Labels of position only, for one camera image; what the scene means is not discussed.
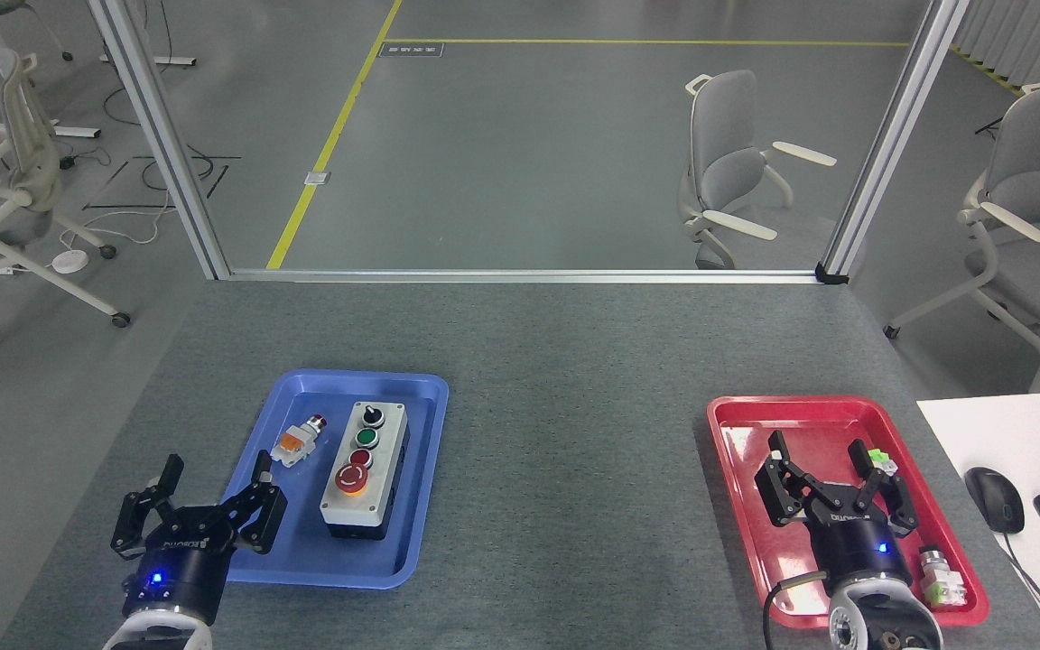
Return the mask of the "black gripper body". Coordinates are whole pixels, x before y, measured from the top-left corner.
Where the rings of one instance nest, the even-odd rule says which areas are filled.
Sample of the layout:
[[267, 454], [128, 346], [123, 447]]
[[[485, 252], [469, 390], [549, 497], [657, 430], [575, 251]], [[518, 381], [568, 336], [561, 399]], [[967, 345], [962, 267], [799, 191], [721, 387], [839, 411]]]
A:
[[214, 624], [237, 532], [219, 506], [181, 506], [147, 536], [139, 569], [129, 579], [125, 617], [176, 610]]
[[898, 547], [887, 515], [878, 506], [863, 513], [855, 509], [858, 487], [826, 484], [827, 498], [810, 495], [804, 500], [805, 526], [814, 560], [827, 573], [826, 592], [850, 579], [885, 575], [907, 581], [907, 564]]

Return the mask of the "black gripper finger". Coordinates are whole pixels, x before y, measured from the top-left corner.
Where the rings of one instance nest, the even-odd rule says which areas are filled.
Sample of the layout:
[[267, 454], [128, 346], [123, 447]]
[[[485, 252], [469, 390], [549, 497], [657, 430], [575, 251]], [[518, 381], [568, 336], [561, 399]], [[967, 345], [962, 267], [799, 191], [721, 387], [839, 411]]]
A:
[[256, 454], [248, 486], [218, 505], [218, 521], [231, 530], [231, 544], [256, 553], [269, 553], [286, 510], [286, 497], [275, 482], [274, 458], [267, 450]]
[[898, 476], [899, 467], [892, 458], [880, 449], [867, 448], [863, 440], [851, 442], [849, 456], [856, 473], [863, 480], [853, 502], [855, 513], [866, 514], [874, 506], [874, 494], [878, 493], [883, 499], [893, 534], [913, 532], [919, 518], [908, 485]]
[[784, 526], [798, 517], [803, 518], [804, 508], [813, 499], [832, 506], [832, 497], [824, 484], [791, 461], [783, 432], [772, 432], [768, 448], [755, 482], [773, 525]]
[[168, 454], [160, 477], [155, 484], [141, 491], [129, 491], [120, 506], [115, 530], [111, 540], [111, 550], [120, 558], [137, 558], [145, 553], [144, 524], [153, 510], [163, 523], [176, 523], [176, 515], [170, 498], [184, 470], [184, 460], [178, 454]]

